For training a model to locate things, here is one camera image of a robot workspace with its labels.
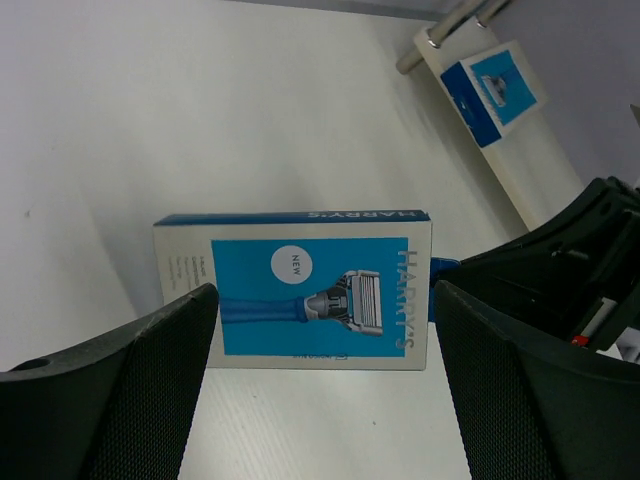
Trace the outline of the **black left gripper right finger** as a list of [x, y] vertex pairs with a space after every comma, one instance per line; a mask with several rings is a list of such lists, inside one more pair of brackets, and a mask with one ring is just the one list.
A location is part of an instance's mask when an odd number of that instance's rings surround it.
[[638, 365], [554, 338], [449, 282], [434, 299], [472, 478], [638, 478]]

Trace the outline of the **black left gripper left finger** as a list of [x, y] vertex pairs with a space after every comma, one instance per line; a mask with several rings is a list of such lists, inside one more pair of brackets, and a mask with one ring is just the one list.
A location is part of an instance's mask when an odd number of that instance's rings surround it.
[[4, 479], [175, 479], [216, 325], [205, 284], [1, 375]]

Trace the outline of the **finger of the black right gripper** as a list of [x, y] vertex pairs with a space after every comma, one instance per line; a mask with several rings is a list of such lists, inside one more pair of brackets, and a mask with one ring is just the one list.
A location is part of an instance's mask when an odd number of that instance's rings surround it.
[[639, 327], [639, 191], [596, 178], [544, 225], [439, 278], [555, 338], [606, 350]]

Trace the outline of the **blue Harry's razor box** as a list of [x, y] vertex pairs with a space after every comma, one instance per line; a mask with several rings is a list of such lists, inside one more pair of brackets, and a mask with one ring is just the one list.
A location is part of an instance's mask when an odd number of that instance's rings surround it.
[[153, 246], [165, 301], [218, 291], [212, 368], [421, 371], [455, 267], [421, 210], [176, 214]]
[[515, 40], [456, 62], [440, 79], [481, 148], [508, 135], [548, 99]]

